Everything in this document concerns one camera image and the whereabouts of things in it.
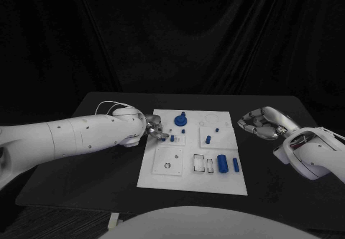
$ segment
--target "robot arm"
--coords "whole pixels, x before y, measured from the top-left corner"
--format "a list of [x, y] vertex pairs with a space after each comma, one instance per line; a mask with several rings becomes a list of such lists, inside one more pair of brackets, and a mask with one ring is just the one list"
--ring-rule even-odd
[[[255, 126], [247, 124], [253, 119]], [[271, 107], [250, 112], [238, 121], [241, 128], [260, 138], [276, 140], [283, 136], [283, 144], [273, 150], [284, 164], [310, 180], [332, 172], [345, 183], [345, 145], [322, 127], [300, 128], [290, 117]]]
[[33, 166], [115, 145], [136, 146], [144, 133], [162, 133], [160, 117], [143, 115], [131, 106], [110, 115], [91, 115], [52, 122], [0, 126], [0, 188]]

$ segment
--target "white board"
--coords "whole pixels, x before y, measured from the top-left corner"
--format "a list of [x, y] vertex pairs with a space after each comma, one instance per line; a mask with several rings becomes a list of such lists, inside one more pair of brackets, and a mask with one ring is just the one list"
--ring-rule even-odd
[[[186, 116], [186, 125], [176, 126], [173, 119], [182, 112]], [[167, 138], [164, 142], [159, 142], [149, 136], [137, 187], [248, 195], [229, 113], [154, 110], [153, 114], [162, 117], [163, 132], [176, 135], [180, 140], [175, 138], [175, 141], [170, 142], [170, 138]], [[211, 143], [206, 146], [201, 143], [205, 141], [203, 133], [212, 134]], [[176, 150], [182, 150], [182, 174], [173, 173], [172, 175], [169, 169], [162, 168], [162, 165], [176, 163], [172, 169], [179, 166], [179, 160], [173, 160], [175, 156], [179, 158]], [[203, 173], [193, 170], [195, 154], [203, 155]], [[216, 156], [221, 154], [227, 157], [227, 173], [219, 173], [218, 169]], [[234, 171], [232, 158], [237, 158], [240, 172]], [[206, 170], [208, 159], [212, 159], [214, 173], [208, 173]], [[160, 174], [153, 173], [157, 165], [162, 169]]]

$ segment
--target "small blue part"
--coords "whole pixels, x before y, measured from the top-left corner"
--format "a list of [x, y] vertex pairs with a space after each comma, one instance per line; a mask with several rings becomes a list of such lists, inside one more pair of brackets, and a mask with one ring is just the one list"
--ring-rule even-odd
[[232, 158], [232, 162], [234, 162], [235, 172], [238, 173], [240, 172], [240, 168], [238, 168], [237, 158]]
[[211, 136], [206, 137], [206, 144], [211, 142]]
[[182, 114], [180, 114], [180, 116], [176, 116], [175, 117], [175, 124], [177, 125], [177, 126], [185, 126], [185, 124], [186, 124], [186, 117], [185, 117], [185, 112], [182, 112]]
[[224, 154], [218, 155], [216, 159], [218, 159], [219, 172], [227, 173], [228, 172], [228, 162], [227, 162], [225, 155]]

